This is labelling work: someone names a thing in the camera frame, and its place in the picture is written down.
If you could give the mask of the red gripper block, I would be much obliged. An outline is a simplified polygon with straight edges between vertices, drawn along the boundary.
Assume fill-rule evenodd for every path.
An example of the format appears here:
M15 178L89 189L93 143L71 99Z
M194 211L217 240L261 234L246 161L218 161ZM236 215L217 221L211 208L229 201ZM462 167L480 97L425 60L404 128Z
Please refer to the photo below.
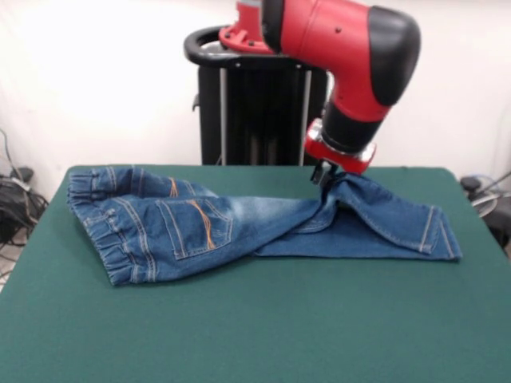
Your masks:
M370 166L377 151L376 143L369 143L361 152L348 154L333 149L323 139L323 122L315 118L305 135L303 144L305 152L319 160L311 176L314 185L328 187L334 180L338 168L345 172L364 173Z

